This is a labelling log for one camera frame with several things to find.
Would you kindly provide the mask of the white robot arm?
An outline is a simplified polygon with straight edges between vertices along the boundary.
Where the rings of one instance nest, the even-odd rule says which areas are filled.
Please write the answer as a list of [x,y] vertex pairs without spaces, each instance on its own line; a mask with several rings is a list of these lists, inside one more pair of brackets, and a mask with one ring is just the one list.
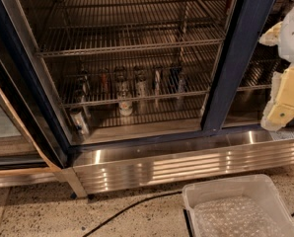
[[294,7],[281,22],[267,30],[258,42],[268,46],[276,45],[279,57],[289,62],[289,67],[282,73],[273,73],[270,100],[260,121],[262,128],[277,131],[294,119]]

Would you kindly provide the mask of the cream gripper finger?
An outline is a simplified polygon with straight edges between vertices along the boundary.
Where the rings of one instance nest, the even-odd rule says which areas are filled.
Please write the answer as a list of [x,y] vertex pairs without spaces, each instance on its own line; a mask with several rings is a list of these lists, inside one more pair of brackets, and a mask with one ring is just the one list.
[[273,73],[270,100],[263,110],[260,126],[268,131],[277,131],[293,119],[294,63],[283,73]]
[[258,42],[267,46],[278,45],[281,26],[282,22],[278,22],[277,24],[275,24],[273,27],[271,27],[269,30],[261,35]]

